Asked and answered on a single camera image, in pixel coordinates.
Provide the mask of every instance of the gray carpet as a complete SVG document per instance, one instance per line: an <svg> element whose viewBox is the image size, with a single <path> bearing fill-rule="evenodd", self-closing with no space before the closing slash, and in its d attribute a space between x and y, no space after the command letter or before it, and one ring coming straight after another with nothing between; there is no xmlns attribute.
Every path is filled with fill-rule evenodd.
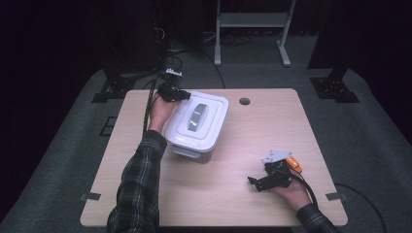
<svg viewBox="0 0 412 233"><path fill-rule="evenodd" d="M208 56L198 51L178 54L183 65L182 88L293 88L297 91L312 129L336 183L364 194L379 210L388 232L412 232L412 148L371 94L367 83L349 71L344 82L360 103L339 104L321 100L311 77L327 76L330 70L307 70L316 37L290 36L286 47L292 67L283 67L275 48L277 37L253 37L251 43L223 47L218 71ZM179 43L175 49L182 48ZM204 48L213 57L213 46ZM167 58L166 67L180 61ZM139 80L144 86L152 77ZM86 84L48 151L15 206L0 225L0 232L105 232L80 224L88 193L109 137L99 136L108 117L118 115L122 100L91 103L106 77L98 71ZM349 222L343 232L383 232L372 207L347 187L338 191ZM300 227L294 232L304 232Z"/></svg>

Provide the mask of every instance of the person's arm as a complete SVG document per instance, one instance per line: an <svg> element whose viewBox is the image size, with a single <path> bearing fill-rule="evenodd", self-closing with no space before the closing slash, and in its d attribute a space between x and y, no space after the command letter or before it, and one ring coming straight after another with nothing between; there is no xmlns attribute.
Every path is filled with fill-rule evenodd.
<svg viewBox="0 0 412 233"><path fill-rule="evenodd" d="M157 232L160 160L167 146L161 131L178 104L154 96L148 131L123 170L107 232Z"/></svg>
<svg viewBox="0 0 412 233"><path fill-rule="evenodd" d="M340 232L322 212L312 204L303 184L292 180L289 187L274 187L271 191L282 196L289 206L296 211L296 217L309 233Z"/></svg>

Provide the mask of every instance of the hand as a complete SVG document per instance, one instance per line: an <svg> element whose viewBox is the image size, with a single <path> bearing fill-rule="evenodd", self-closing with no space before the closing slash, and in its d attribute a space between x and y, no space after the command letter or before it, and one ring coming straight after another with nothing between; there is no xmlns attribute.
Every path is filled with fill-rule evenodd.
<svg viewBox="0 0 412 233"><path fill-rule="evenodd" d="M291 170L291 172L292 174L299 176L299 174L294 170ZM306 187L295 179L292 179L289 187L276 186L270 189L270 191L275 192L283 197L289 204L289 206L295 211L298 211L300 208L312 203Z"/></svg>
<svg viewBox="0 0 412 233"><path fill-rule="evenodd" d="M155 130L161 133L164 123L172 116L174 109L181 101L166 102L157 93L153 96L149 123L149 130Z"/></svg>

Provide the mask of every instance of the light wood tabletop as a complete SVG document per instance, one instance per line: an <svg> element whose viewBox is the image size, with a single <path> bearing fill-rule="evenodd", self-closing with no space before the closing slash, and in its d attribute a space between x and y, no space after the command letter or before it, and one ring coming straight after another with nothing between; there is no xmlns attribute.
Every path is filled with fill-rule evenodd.
<svg viewBox="0 0 412 233"><path fill-rule="evenodd" d="M173 153L169 144L161 161L160 226L295 226L286 202L271 192L257 192L248 177L267 174L261 160L271 150L286 150L300 163L320 210L335 224L348 219L341 201L328 201L336 189L308 118L293 89L198 89L225 97L229 107L211 159L196 163ZM85 226L105 226L116 206L120 175L143 132L149 92L127 93L81 217ZM249 105L240 104L248 98Z"/></svg>

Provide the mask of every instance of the orange gripper part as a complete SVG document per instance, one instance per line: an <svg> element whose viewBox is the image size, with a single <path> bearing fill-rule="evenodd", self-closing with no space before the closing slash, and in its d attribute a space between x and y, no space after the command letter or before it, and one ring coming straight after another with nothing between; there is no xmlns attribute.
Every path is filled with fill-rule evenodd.
<svg viewBox="0 0 412 233"><path fill-rule="evenodd" d="M286 158L288 164L294 169L296 172L301 173L302 168L300 167L299 163L294 159L292 156Z"/></svg>

